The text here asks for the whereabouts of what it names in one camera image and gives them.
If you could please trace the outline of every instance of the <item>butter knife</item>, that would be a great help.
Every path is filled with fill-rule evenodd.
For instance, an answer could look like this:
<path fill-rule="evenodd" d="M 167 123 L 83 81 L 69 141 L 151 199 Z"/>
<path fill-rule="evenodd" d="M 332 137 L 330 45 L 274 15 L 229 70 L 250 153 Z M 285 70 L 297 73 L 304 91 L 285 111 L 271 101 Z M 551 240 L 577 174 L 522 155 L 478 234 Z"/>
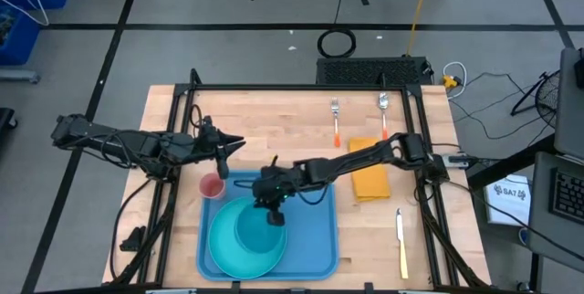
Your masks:
<path fill-rule="evenodd" d="M 398 240 L 400 241 L 400 270 L 401 278 L 408 278 L 408 262 L 405 257 L 405 242 L 403 241 L 403 221 L 402 221 L 402 211 L 398 208 L 396 213 L 396 227 L 398 230 Z"/>

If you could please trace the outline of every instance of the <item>wooden tabletop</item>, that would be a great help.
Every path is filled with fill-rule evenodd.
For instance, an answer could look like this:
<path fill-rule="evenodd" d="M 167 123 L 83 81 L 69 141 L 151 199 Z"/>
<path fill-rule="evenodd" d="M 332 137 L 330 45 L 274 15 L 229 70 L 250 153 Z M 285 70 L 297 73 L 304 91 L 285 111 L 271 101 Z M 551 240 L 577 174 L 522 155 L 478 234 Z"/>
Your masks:
<path fill-rule="evenodd" d="M 164 131 L 170 112 L 173 86 L 152 86 L 146 101 L 141 130 Z M 442 87 L 422 87 L 432 141 L 457 143 L 454 124 Z M 295 160 L 327 157 L 348 152 L 351 137 L 381 139 L 381 112 L 375 91 L 211 91 L 195 92 L 194 102 L 203 115 L 213 117 L 214 125 L 229 134 L 245 137 L 247 144 L 229 158 L 229 167 L 259 169 L 279 156 L 280 166 Z M 387 109 L 389 134 L 406 131 L 400 93 L 390 93 Z M 331 97 L 339 98 L 341 147 L 333 144 Z M 419 129 L 415 102 L 411 98 L 416 129 Z M 180 111 L 177 124 L 181 124 Z M 435 147 L 436 152 L 455 152 L 455 147 Z M 357 203 L 350 175 L 336 181 L 335 195 L 339 227 L 339 268 L 329 278 L 318 281 L 248 281 L 242 288 L 253 289 L 363 289 L 372 282 L 375 289 L 430 289 L 432 287 L 427 250 L 422 230 L 420 207 L 413 199 L 413 172 L 387 165 L 391 198 Z M 196 267 L 196 248 L 202 197 L 199 179 L 215 169 L 212 162 L 182 168 L 182 176 L 172 224 L 164 287 L 229 288 L 231 282 L 203 278 Z M 453 181 L 466 184 L 463 171 L 449 172 Z M 130 171 L 123 199 L 144 182 L 144 174 Z M 135 226 L 146 226 L 151 210 L 154 184 L 150 184 L 128 204 L 120 219 L 118 244 Z M 470 195 L 455 186 L 443 184 L 445 206 L 452 242 L 479 278 L 490 283 L 485 252 L 475 219 Z M 401 279 L 400 250 L 396 237 L 395 211 L 403 215 L 409 279 Z M 444 254 L 435 241 L 443 284 L 448 284 Z M 159 244 L 152 252 L 148 280 L 154 279 Z M 115 253 L 118 273 L 130 262 L 133 253 Z M 104 281 L 111 280 L 106 268 Z"/>

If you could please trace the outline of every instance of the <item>yellow napkin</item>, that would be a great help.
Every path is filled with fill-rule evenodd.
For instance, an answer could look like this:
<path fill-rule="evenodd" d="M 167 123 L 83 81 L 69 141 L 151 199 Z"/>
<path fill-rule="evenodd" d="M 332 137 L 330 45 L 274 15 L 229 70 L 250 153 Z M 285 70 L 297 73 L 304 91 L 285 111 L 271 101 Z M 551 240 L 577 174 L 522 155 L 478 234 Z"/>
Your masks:
<path fill-rule="evenodd" d="M 349 140 L 349 151 L 368 148 L 378 140 L 375 138 L 351 138 Z M 375 165 L 366 169 L 351 173 L 353 188 L 358 202 L 367 202 L 373 199 L 389 198 L 390 183 L 383 165 Z"/>

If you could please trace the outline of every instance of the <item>pink cup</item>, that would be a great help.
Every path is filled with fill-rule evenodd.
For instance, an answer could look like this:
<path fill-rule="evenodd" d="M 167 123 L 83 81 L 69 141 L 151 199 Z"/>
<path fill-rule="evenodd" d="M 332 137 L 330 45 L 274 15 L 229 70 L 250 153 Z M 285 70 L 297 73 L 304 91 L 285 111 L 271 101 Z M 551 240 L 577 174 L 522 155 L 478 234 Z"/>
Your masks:
<path fill-rule="evenodd" d="M 199 193 L 205 198 L 221 199 L 225 197 L 225 181 L 219 177 L 219 174 L 209 173 L 201 179 Z"/>

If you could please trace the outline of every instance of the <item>keyboard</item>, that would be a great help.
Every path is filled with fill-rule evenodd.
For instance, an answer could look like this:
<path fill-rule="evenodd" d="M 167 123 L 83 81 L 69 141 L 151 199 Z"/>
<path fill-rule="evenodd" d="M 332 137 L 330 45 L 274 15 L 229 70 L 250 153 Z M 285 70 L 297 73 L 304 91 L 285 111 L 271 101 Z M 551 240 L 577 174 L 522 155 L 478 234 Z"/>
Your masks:
<path fill-rule="evenodd" d="M 549 212 L 584 225 L 584 179 L 552 170 Z"/>

